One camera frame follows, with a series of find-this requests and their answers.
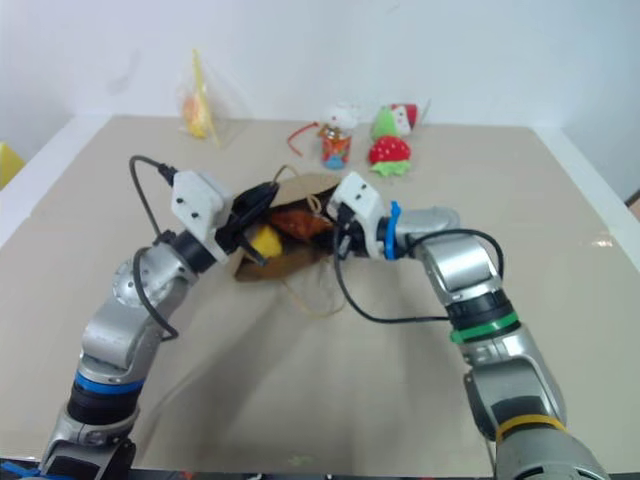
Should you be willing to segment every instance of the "string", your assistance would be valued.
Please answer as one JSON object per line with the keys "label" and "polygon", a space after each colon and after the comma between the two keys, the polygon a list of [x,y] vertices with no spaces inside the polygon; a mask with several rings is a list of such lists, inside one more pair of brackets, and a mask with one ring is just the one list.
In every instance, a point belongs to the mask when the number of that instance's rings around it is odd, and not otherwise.
{"label": "string", "polygon": [[[302,178],[302,175],[300,175],[300,173],[298,172],[298,170],[295,169],[295,167],[293,167],[292,165],[284,164],[278,169],[278,171],[274,175],[273,181],[277,182],[278,179],[280,178],[280,175],[282,175],[282,173],[285,170],[289,170],[299,179]],[[320,202],[320,199],[316,197],[313,193],[308,193],[308,192],[303,192],[303,193],[304,193],[304,198],[307,201],[307,205],[309,205],[309,209],[311,210],[311,212],[315,213],[316,215],[320,215],[320,213],[322,212],[322,202]]]}
{"label": "string", "polygon": [[299,128],[298,130],[293,132],[291,135],[289,135],[289,138],[287,138],[287,144],[289,145],[289,148],[291,150],[293,150],[294,153],[296,153],[299,157],[302,157],[302,152],[291,144],[291,140],[296,138],[302,132],[305,132],[305,131],[309,130],[310,128],[317,127],[317,126],[318,126],[318,122],[311,122],[308,125],[305,125],[304,127]]}
{"label": "string", "polygon": [[[295,167],[293,167],[292,165],[284,164],[278,169],[276,174],[273,176],[273,181],[277,182],[278,179],[280,178],[280,175],[282,175],[282,173],[285,172],[286,170],[289,170],[291,173],[293,173],[293,175],[296,178],[298,179],[302,178],[302,175],[300,175],[300,173],[298,172],[298,170],[296,170]],[[315,196],[313,193],[309,193],[308,191],[305,191],[303,193],[304,193],[305,199],[307,200],[307,204],[309,205],[309,209],[311,210],[311,212],[315,215],[320,215],[322,212],[322,202],[320,202],[320,199],[317,196]],[[304,298],[302,298],[299,293],[297,293],[293,288],[291,288],[291,285],[289,285],[289,283],[285,279],[280,279],[280,282],[287,289],[287,291],[291,295],[291,298],[298,305],[298,307],[300,307],[300,309],[310,317],[314,317],[314,318],[330,317],[331,315],[334,315],[338,313],[340,310],[342,310],[344,306],[347,304],[347,299],[343,297],[342,305],[340,305],[339,307],[334,308],[333,310],[330,310],[328,312],[319,312],[314,308],[311,308],[307,304],[307,302],[304,300]]]}

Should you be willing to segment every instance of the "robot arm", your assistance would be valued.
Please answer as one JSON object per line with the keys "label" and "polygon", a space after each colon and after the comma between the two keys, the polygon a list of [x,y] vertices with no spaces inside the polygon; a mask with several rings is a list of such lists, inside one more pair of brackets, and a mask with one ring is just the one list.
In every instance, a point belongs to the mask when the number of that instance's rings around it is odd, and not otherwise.
{"label": "robot arm", "polygon": [[464,377],[469,406],[479,431],[497,443],[497,478],[608,478],[568,434],[560,389],[476,238],[481,232],[459,229],[456,212],[438,207],[401,213],[392,205],[386,217],[378,193],[355,173],[342,181],[328,212],[342,232],[337,255],[347,247],[423,264],[453,327],[451,340],[471,367]]}
{"label": "robot arm", "polygon": [[173,210],[187,229],[165,232],[114,274],[111,294],[82,337],[71,396],[40,464],[45,477],[126,478],[136,450],[128,435],[138,397],[160,343],[177,336],[167,319],[198,275],[238,246],[263,260],[243,234],[269,207],[277,184],[258,185],[232,201],[201,174],[176,172],[172,180]]}

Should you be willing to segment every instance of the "yellow object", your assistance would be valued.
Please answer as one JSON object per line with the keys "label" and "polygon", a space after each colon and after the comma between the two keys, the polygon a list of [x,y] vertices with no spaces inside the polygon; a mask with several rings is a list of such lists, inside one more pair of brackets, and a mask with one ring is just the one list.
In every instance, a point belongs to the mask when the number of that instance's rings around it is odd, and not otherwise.
{"label": "yellow object", "polygon": [[265,225],[258,230],[258,233],[256,233],[251,240],[251,246],[264,258],[273,258],[282,255],[282,243],[278,237],[278,232],[269,225]]}
{"label": "yellow object", "polygon": [[6,143],[0,142],[0,190],[24,167],[24,161]]}
{"label": "yellow object", "polygon": [[213,115],[207,99],[206,84],[202,73],[202,65],[197,50],[193,50],[193,78],[195,81],[195,91],[188,96],[182,104],[182,116],[187,123],[187,130],[196,138],[207,138],[211,133],[218,148],[220,138],[216,131]]}
{"label": "yellow object", "polygon": [[567,431],[567,427],[565,427],[557,418],[549,417],[547,415],[520,415],[518,417],[510,418],[506,422],[500,424],[498,431],[496,432],[496,442],[500,443],[502,441],[502,437],[507,431],[517,427],[518,425],[525,425],[527,423],[544,423],[563,432]]}

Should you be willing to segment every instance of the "plastic bag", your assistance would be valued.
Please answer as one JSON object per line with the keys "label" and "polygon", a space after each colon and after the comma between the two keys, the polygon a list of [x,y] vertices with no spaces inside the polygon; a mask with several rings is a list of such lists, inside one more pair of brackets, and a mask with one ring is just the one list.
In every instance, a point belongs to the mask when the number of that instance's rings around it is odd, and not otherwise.
{"label": "plastic bag", "polygon": [[196,138],[211,138],[220,148],[220,118],[215,115],[211,75],[203,67],[197,50],[193,50],[191,70],[181,82],[177,97],[186,131]]}

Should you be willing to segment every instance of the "yellow item in plastic bag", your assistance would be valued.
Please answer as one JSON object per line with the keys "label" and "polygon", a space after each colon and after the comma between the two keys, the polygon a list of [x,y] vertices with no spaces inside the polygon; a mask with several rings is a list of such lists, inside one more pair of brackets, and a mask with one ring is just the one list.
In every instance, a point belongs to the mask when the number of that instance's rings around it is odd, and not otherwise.
{"label": "yellow item in plastic bag", "polygon": [[24,161],[6,143],[0,142],[0,190],[24,167]]}
{"label": "yellow item in plastic bag", "polygon": [[264,258],[274,258],[282,255],[282,243],[276,232],[269,225],[261,227],[251,240],[251,246]]}
{"label": "yellow item in plastic bag", "polygon": [[202,64],[197,50],[193,50],[193,88],[184,97],[182,102],[182,117],[187,130],[196,138],[213,137],[216,145],[220,147],[220,138],[216,132],[207,86],[202,73]]}

